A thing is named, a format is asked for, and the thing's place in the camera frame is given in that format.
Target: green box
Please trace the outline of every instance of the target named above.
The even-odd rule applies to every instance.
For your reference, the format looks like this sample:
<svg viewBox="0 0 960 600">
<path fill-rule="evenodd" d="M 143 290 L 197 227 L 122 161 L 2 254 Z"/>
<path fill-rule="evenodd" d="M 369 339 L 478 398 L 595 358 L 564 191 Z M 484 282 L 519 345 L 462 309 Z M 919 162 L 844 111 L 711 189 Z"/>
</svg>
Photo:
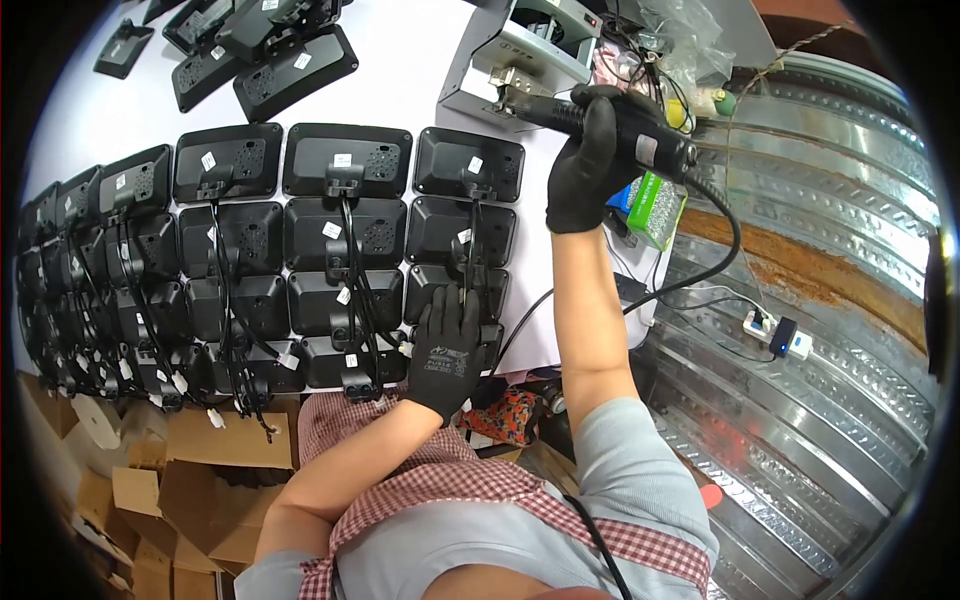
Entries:
<svg viewBox="0 0 960 600">
<path fill-rule="evenodd" d="M 649 245 L 663 252 L 677 232 L 677 223 L 686 206 L 686 190 L 670 181 L 647 173 L 639 184 L 631 185 L 632 204 L 627 227 Z"/>
</svg>

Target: metal machine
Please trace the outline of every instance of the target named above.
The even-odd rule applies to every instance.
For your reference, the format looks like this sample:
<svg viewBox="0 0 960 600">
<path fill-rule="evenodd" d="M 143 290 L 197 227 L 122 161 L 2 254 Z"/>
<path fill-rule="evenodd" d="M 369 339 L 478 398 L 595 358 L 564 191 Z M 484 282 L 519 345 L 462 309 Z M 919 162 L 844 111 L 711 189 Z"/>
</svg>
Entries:
<svg viewBox="0 0 960 600">
<path fill-rule="evenodd" d="M 500 88 L 553 97 L 589 83 L 602 25 L 576 0 L 490 0 L 470 18 L 438 102 L 510 132 L 533 129 L 497 109 Z"/>
</svg>

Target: black glove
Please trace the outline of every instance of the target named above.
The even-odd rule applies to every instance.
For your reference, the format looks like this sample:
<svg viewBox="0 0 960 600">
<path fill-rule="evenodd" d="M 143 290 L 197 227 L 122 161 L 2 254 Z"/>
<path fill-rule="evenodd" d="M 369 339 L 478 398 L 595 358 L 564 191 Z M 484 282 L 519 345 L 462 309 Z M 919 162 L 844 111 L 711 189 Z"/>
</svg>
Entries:
<svg viewBox="0 0 960 600">
<path fill-rule="evenodd" d="M 547 180 L 546 226 L 554 233 L 576 233 L 600 227 L 613 194 L 643 175 L 635 160 L 615 155 L 615 103 L 631 103 L 665 122 L 647 96 L 613 85 L 577 85 L 570 100 L 587 110 L 583 139 L 571 137 L 557 155 Z"/>
<path fill-rule="evenodd" d="M 475 290 L 467 293 L 463 319 L 460 313 L 457 286 L 434 290 L 433 303 L 420 317 L 405 396 L 443 417 L 444 427 L 480 380 L 480 299 Z"/>
</svg>

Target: power strip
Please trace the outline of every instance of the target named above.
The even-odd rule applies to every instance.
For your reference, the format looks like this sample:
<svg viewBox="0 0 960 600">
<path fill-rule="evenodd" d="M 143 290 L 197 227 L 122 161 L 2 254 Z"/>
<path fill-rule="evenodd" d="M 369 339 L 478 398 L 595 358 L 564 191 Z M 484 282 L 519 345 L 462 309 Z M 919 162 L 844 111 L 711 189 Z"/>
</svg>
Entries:
<svg viewBox="0 0 960 600">
<path fill-rule="evenodd" d="M 754 310 L 747 313 L 747 318 L 743 320 L 743 330 L 758 340 L 770 344 L 774 331 L 777 330 L 778 322 L 773 321 L 770 317 L 764 316 L 762 324 L 754 323 L 754 313 Z M 813 338 L 798 330 L 793 336 L 790 347 L 787 348 L 787 354 L 796 356 L 801 360 L 806 360 L 811 348 L 813 348 Z"/>
</svg>

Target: checkered apron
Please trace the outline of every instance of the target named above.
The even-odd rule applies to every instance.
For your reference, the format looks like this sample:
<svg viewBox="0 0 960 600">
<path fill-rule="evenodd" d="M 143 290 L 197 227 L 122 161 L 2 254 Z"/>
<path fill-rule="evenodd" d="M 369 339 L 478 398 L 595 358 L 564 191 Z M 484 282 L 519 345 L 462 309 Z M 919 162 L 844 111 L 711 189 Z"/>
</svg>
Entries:
<svg viewBox="0 0 960 600">
<path fill-rule="evenodd" d="M 314 394 L 300 410 L 300 464 L 387 412 L 386 401 L 351 404 L 343 394 Z M 376 523 L 429 502 L 511 502 L 544 523 L 596 549 L 587 526 L 573 509 L 543 488 L 543 480 L 502 460 L 480 460 L 454 427 L 441 429 L 389 478 L 360 494 L 330 533 L 329 554 L 300 564 L 304 578 L 299 600 L 327 600 L 332 595 L 334 557 L 346 542 Z M 594 522 L 611 554 L 676 575 L 707 596 L 707 554 L 693 544 L 659 531 L 608 518 Z"/>
</svg>

